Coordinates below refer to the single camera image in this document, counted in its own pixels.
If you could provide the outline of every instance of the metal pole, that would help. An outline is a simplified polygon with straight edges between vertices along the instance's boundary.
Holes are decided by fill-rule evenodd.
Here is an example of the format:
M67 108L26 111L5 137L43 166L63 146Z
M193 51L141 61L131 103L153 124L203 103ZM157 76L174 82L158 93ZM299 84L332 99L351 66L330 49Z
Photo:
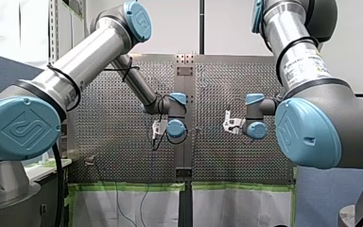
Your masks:
M199 53L205 54L205 0L199 0Z

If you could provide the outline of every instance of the perforated metal panel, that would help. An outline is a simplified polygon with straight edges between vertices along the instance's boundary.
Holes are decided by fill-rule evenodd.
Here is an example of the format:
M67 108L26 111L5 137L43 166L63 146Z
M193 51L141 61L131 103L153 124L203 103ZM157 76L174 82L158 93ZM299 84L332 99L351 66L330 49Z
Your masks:
M133 57L147 83L160 94L173 91L174 59ZM72 141L78 151L70 180L174 182L170 144L164 139L160 149L151 152L147 134L152 134L153 119L143 114L140 102L117 73L103 72L83 92L80 106L70 116L74 131L69 136L75 137ZM85 161L93 156L95 165L86 166Z
M280 84L272 58L197 56L194 181L292 183L292 164L280 151L273 117L267 117L269 135L251 142L222 128L225 111L245 117L247 93L275 96Z
M174 91L180 59L166 55L133 58L155 91ZM222 128L226 108L234 98L244 98L246 93L279 93L273 59L194 56L192 66L196 72L189 77L196 77L196 84L184 84L188 86L184 89L196 87L194 96L188 98L188 111L194 113L194 127L189 129L193 180L292 183L292 164L279 150L272 117L266 119L269 136L261 142L251 143L247 137L229 134ZM233 101L232 107L234 116L245 116L244 102ZM80 106L69 117L69 150L78 154L70 180L174 182L177 162L173 146L164 139L151 159L147 129L151 134L153 119L142 113L140 102L117 74L102 73L84 91ZM95 165L86 166L85 161L93 156Z

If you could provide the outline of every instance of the vertical metal post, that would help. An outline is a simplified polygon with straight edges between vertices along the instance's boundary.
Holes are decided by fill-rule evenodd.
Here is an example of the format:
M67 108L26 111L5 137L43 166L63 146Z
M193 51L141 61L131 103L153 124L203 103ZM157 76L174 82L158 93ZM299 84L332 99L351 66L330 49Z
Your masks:
M199 0L199 54L205 54L205 0Z
M186 94L187 114L185 125L188 129L186 140L175 147L176 182L184 183L185 188L179 198L179 227L193 226L193 191L192 191L192 164L193 164L193 132L195 113L195 65L193 55L178 55L175 77L175 92Z
M58 0L49 1L49 62L59 58L59 9Z

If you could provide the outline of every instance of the bracket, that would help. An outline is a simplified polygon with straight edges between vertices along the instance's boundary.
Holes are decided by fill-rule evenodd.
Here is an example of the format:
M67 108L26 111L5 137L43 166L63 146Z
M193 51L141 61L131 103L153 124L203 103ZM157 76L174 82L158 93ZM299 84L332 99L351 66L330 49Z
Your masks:
M156 139L157 135L163 135L166 131L167 120L155 120L152 124L152 139Z
M231 118L231 111L226 111L223 130L232 134L240 134L241 127L246 123L246 119Z

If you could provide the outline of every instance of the black ring band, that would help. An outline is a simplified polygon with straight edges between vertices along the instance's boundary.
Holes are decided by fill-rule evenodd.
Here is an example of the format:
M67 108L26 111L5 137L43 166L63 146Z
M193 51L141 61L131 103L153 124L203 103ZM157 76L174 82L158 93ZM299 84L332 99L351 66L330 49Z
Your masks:
M72 84L73 88L76 91L76 96L77 96L78 100L77 100L76 104L72 108L70 108L69 110L66 110L66 111L67 112L73 111L78 106L78 104L80 104L80 101L81 101L81 90L80 90L80 88L78 87L78 85L75 83L75 81L69 75L63 73L63 71L61 71L60 69L55 68L50 63L48 65L46 65L46 66L48 67L48 69L52 70L53 72L55 72L55 73L57 73L59 75L64 76Z
M340 84L340 85L344 85L348 88L351 88L350 84L348 84L346 81L341 80L341 79L334 79L334 78L317 79L317 80L312 80L312 81L306 82L306 83L292 89L284 96L283 100L291 98L291 97L295 96L297 93L302 92L303 90L308 89L310 87L315 87L318 85L330 84L330 83Z
M45 102L49 103L58 112L61 121L64 121L66 119L66 112L61 108L61 106L51 96L47 95L34 85L21 80L17 80L13 83L13 85L23 88L34 94L35 96L39 97L40 99L44 100Z
M278 76L278 80L279 82L282 84L282 78L281 78L281 73L280 73L280 67L281 67L281 63L282 63L282 58L285 56L285 53L287 53L287 51L295 46L296 44L300 44L300 43L310 43L313 42L313 44L315 45L316 48L318 48L318 45L320 44L318 42L318 40L312 36L304 36L301 37L297 40L294 40L292 42L290 42L287 46L285 46L285 48L283 48L283 50L281 51L281 53L279 54L278 60L276 61L276 76Z

